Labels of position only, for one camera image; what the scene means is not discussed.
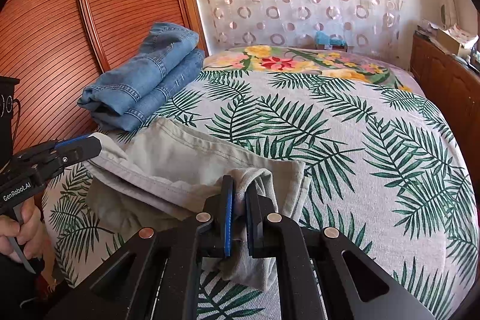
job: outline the person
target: person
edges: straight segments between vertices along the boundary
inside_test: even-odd
[[[16,238],[19,245],[25,244],[23,253],[27,259],[40,258],[46,231],[33,198],[23,203],[21,214],[22,226],[5,215],[0,216],[0,318],[6,320],[40,318],[38,313],[27,309],[35,299],[38,275],[25,269],[8,238]]]

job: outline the bed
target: bed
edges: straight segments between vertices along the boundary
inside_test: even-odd
[[[477,210],[445,119],[411,91],[419,87],[407,72],[361,56],[235,48],[206,58],[197,80],[142,128],[164,116],[267,158],[305,161],[312,186],[299,223],[335,226],[447,319],[475,278]],[[124,145],[142,128],[109,135]],[[58,264],[72,286],[128,240],[86,204],[91,181],[78,164],[43,197]],[[276,284],[262,293],[204,272],[199,294],[200,319],[280,316]]]

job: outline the denim pants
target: denim pants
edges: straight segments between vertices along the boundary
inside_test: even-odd
[[[202,70],[204,57],[203,51],[194,49],[149,94],[123,115],[117,115],[110,110],[96,110],[92,112],[93,120],[103,130],[118,128],[131,132],[137,129],[165,102],[195,80]]]
[[[125,114],[196,47],[198,39],[197,33],[182,26],[155,22],[138,54],[84,88],[78,105],[91,112]]]

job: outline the finger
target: finger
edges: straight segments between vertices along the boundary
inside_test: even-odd
[[[23,249],[23,253],[27,259],[36,258],[42,255],[44,239],[45,229],[43,224],[40,224],[35,236],[32,238],[32,240],[25,244],[25,248]]]
[[[15,237],[20,232],[20,224],[7,216],[0,216],[0,236]]]
[[[32,240],[40,225],[40,210],[35,206],[31,218],[20,228],[20,233],[17,236],[18,244],[21,246]]]
[[[32,218],[35,208],[35,200],[33,197],[23,202],[21,209],[23,223],[27,223]]]
[[[10,245],[10,242],[5,236],[0,236],[0,254],[10,256],[14,249]]]

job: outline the folded clothing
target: folded clothing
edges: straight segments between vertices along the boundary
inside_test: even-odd
[[[92,112],[93,120],[103,130],[123,129],[131,132],[141,126],[148,117],[158,110],[165,102],[178,93],[200,74],[205,53],[194,49],[172,70],[151,93],[139,100],[123,115],[116,115],[110,110]]]
[[[83,89],[77,104],[91,112],[122,115],[150,93],[198,44],[197,33],[168,22],[155,22],[139,53],[105,72]]]
[[[84,162],[95,177],[86,198],[102,223],[125,238],[144,226],[169,229],[203,209],[205,200],[220,193],[223,175],[231,175],[236,193],[232,226],[232,256],[204,258],[203,268],[219,269],[222,278],[267,291],[277,277],[275,260],[248,255],[244,196],[255,182],[272,199],[275,210],[298,221],[310,179],[304,162],[270,160],[166,118],[142,129],[119,147],[95,133],[102,152]]]

